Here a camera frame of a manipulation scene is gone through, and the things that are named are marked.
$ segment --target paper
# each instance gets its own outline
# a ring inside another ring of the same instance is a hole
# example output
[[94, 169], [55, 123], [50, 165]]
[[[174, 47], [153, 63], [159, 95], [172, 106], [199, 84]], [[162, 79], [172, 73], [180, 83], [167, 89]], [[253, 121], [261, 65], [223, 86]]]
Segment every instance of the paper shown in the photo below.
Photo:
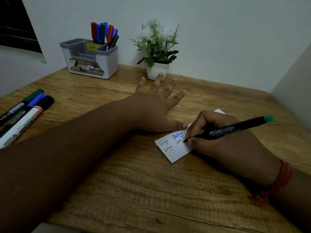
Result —
[[[224, 114], [224, 112], [220, 109], [216, 109], [214, 112]], [[185, 140], [186, 132], [187, 129], [183, 131], [172, 132], [155, 141], [156, 146], [160, 148], [160, 150], [163, 152], [163, 154], [165, 154], [171, 163], [174, 163], [192, 151], [192, 147], [183, 142]]]

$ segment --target gray pen holder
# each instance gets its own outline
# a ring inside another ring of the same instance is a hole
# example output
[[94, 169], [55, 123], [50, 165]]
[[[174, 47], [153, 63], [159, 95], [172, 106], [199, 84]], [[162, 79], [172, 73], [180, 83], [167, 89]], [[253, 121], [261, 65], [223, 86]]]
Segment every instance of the gray pen holder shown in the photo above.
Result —
[[59, 45], [71, 73], [108, 79], [118, 71], [117, 45], [107, 50], [107, 44], [88, 39], [72, 39]]

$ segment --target dark window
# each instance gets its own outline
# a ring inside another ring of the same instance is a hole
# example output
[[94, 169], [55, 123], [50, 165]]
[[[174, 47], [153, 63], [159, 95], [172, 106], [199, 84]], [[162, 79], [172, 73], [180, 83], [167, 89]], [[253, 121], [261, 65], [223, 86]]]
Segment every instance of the dark window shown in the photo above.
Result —
[[0, 45], [42, 53], [22, 0], [0, 0]]

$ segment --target hand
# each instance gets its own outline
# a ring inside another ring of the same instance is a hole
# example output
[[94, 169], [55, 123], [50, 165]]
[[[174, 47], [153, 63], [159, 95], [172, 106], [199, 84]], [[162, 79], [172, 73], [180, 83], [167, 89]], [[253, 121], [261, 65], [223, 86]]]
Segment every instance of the hand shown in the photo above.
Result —
[[136, 88], [136, 92], [123, 100], [126, 105], [131, 105], [135, 110], [135, 115], [137, 116], [136, 129], [148, 132], [187, 129], [188, 125], [186, 123], [169, 121], [166, 118], [168, 111], [180, 102], [186, 92], [181, 91], [168, 99], [176, 85], [177, 79], [173, 79], [164, 90], [158, 93], [162, 78], [163, 73], [160, 73], [146, 93], [144, 93], [145, 78], [142, 78]]
[[[237, 123], [230, 115], [201, 111], [189, 127], [186, 137], [203, 133], [203, 127], [212, 123], [215, 128]], [[227, 134], [216, 140], [190, 138], [188, 144], [197, 152], [216, 159], [228, 170], [261, 185], [270, 185], [277, 177], [281, 162], [248, 129]]]

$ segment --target wood grain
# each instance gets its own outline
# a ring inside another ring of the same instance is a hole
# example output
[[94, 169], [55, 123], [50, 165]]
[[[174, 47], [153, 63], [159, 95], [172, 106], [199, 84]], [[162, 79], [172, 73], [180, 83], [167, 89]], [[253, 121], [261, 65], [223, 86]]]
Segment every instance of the wood grain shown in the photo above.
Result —
[[[129, 96], [143, 76], [145, 70], [122, 65], [109, 80], [62, 69], [0, 98], [0, 112], [37, 88], [55, 98], [21, 141]], [[252, 131], [278, 157], [311, 173], [310, 131], [268, 93], [171, 74], [161, 88], [173, 77], [178, 79], [173, 94], [187, 94], [169, 112], [170, 119], [191, 123], [201, 110], [218, 108], [239, 120], [272, 114], [275, 121]], [[87, 232], [299, 232], [273, 207], [252, 205], [239, 179], [195, 152], [170, 164], [154, 144], [166, 134], [124, 137], [47, 222]]]

